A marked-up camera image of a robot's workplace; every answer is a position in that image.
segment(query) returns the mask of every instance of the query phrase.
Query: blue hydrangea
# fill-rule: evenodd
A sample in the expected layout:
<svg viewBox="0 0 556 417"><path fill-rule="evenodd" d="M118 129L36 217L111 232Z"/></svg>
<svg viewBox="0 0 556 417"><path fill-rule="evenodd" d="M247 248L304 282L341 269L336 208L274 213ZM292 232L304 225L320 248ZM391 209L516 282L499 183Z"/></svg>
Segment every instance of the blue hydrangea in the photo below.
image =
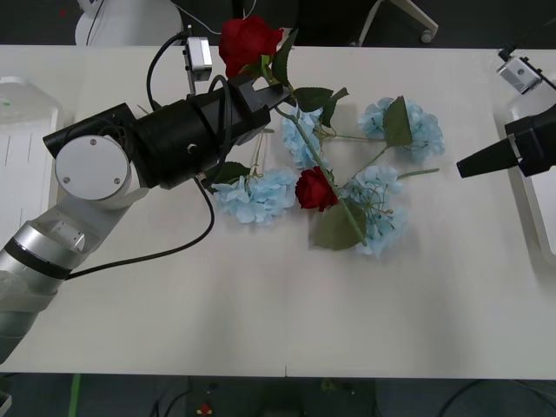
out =
<svg viewBox="0 0 556 417"><path fill-rule="evenodd" d="M373 220L367 218L367 246L357 243L355 250L360 254L379 257L382 250L390 248L400 239L406 231L406 225L407 211L402 209L392 210L388 215L377 215Z"/></svg>
<svg viewBox="0 0 556 417"><path fill-rule="evenodd" d="M393 210L389 201L391 194L399 194L402 190L398 171L376 166L361 171L341 189L342 196L361 207L367 216L367 246L357 244L358 252L379 256L384 248L392 246L403 235L407 212Z"/></svg>
<svg viewBox="0 0 556 417"><path fill-rule="evenodd" d="M262 177L244 176L233 184L214 184L218 208L241 223L272 222L295 203L297 175L291 169L270 169Z"/></svg>
<svg viewBox="0 0 556 417"><path fill-rule="evenodd" d="M291 115L297 116L298 109L292 109L290 111ZM312 111L310 113L304 113L299 111L299 124L303 131L307 134L311 145L313 148L320 154L321 153L321 144L319 143L319 139L314 135L313 130L314 127L317 125L319 116L322 113L322 109L318 109L316 111ZM311 169L316 167L317 163L313 159L313 155L309 150L305 141L301 137L301 133L295 126L295 124L288 120L287 118L283 118L282 120L282 134L283 134L283 141L286 149L289 150L289 153L292 155L295 161L295 166L298 169ZM323 156L321 157L322 161L328 164L328 161Z"/></svg>
<svg viewBox="0 0 556 417"><path fill-rule="evenodd" d="M359 126L367 137L384 138L384 113L393 101L393 98L382 98L376 104L368 106L361 115ZM413 100L406 100L406 108L414 142L404 149L411 152L414 161L419 163L424 162L429 155L444 154L444 136L438 119L425 113Z"/></svg>

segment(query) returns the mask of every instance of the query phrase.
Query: artificial rose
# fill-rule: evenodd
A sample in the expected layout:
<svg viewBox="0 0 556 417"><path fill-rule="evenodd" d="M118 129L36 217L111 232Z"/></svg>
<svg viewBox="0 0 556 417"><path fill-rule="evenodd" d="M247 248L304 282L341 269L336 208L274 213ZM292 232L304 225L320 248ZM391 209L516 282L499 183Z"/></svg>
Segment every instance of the artificial rose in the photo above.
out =
<svg viewBox="0 0 556 417"><path fill-rule="evenodd" d="M295 195L302 209L319 208L324 211L328 206L334 206L338 197L328 184L328 181L319 167L305 169L295 185Z"/></svg>
<svg viewBox="0 0 556 417"><path fill-rule="evenodd" d="M220 57L226 76L237 76L245 65L257 63L262 55L274 55L282 30L270 29L258 16L228 20L222 27Z"/></svg>

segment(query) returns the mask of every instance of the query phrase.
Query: chair wheel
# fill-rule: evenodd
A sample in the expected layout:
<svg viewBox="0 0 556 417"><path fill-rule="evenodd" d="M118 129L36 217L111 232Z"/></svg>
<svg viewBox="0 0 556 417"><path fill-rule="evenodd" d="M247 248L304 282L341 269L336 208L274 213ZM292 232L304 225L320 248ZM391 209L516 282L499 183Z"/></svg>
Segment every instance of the chair wheel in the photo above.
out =
<svg viewBox="0 0 556 417"><path fill-rule="evenodd" d="M434 33L429 29L424 30L420 36L420 41L423 43L431 43L433 39L434 39Z"/></svg>

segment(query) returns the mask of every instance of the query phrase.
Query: flower bouquet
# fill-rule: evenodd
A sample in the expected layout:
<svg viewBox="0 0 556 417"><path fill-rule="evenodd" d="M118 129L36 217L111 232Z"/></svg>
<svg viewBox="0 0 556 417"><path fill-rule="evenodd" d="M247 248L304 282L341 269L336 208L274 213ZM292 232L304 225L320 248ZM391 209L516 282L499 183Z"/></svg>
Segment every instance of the flower bouquet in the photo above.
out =
<svg viewBox="0 0 556 417"><path fill-rule="evenodd" d="M332 250L356 248L379 255L404 232L407 213L396 208L391 195L403 190L402 179L438 171L426 169L399 175L393 167L377 166L392 148L407 152L416 162L444 153L444 138L435 116L404 97L382 98L360 117L364 137L338 134L331 124L336 104L348 91L317 87L295 88L288 78L288 56L297 32L283 42L281 30L271 30L259 17L235 19L222 28L220 56L226 75L248 73L269 85L281 83L291 93L290 110L276 108L283 117L282 139L301 171L270 169L260 172L261 141L255 163L245 167L225 162L211 188L220 210L242 223L272 222L299 202L303 209L323 213L314 233L314 245ZM322 152L323 141L361 139L381 144L381 150L347 183L339 186Z"/></svg>

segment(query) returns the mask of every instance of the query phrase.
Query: white table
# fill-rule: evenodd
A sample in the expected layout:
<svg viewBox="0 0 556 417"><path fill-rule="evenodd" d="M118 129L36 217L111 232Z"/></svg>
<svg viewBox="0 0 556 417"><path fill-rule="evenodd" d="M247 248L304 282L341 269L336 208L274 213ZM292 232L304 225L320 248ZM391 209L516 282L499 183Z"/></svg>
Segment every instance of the white table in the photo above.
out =
<svg viewBox="0 0 556 417"><path fill-rule="evenodd" d="M124 101L140 115L154 53L3 47L0 76L30 77L78 118ZM550 51L529 56L556 69ZM213 59L222 73L215 50ZM556 378L556 272L540 259L531 218L520 218L508 173L461 180L455 168L498 140L493 109L514 96L495 74L494 51L296 48L289 61L293 85L352 93L333 119L338 131L354 133L358 115L383 96L412 98L439 118L447 152L427 166L441 171L407 179L400 204L409 230L398 244L379 260L330 253L309 248L311 215L297 208L272 228L218 215L210 237L179 255L64 284L0 369ZM182 68L179 49L164 56L157 101L185 96ZM266 166L293 166L277 114L270 127L277 133ZM239 147L229 159L249 163L254 149ZM377 151L326 147L339 182ZM208 218L192 182L153 189L84 266L181 245Z"/></svg>

